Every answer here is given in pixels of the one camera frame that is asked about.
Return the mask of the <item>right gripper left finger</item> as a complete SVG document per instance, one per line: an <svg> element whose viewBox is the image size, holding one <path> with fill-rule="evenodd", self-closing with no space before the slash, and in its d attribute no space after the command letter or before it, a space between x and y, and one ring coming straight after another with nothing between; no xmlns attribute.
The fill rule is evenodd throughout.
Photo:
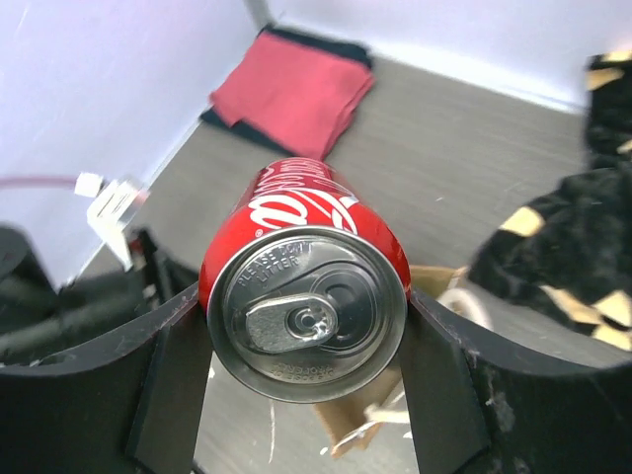
<svg viewBox="0 0 632 474"><path fill-rule="evenodd" d="M189 473L212 348L198 290L1 370L4 473Z"/></svg>

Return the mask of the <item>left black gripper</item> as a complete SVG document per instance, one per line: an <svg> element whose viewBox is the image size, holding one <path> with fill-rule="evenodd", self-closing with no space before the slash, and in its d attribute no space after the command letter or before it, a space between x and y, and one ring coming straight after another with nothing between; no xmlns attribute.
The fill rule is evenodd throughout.
<svg viewBox="0 0 632 474"><path fill-rule="evenodd" d="M144 315L198 281L147 228L126 238L129 270L52 287L20 230L1 227L1 363L26 365L79 346Z"/></svg>

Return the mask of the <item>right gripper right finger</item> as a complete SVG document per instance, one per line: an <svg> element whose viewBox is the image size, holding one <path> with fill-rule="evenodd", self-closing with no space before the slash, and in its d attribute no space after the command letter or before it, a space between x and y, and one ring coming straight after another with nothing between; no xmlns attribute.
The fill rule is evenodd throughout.
<svg viewBox="0 0 632 474"><path fill-rule="evenodd" d="M528 349L417 290L399 351L418 467L448 473L627 473L631 366Z"/></svg>

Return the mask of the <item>red cola can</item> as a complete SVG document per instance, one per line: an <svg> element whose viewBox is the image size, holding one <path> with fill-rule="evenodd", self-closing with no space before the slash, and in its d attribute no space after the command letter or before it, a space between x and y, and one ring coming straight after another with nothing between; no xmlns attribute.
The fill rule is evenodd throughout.
<svg viewBox="0 0 632 474"><path fill-rule="evenodd" d="M198 278L221 363L289 403L337 399L378 376L399 349L410 293L386 222L331 166L301 157L256 175Z"/></svg>

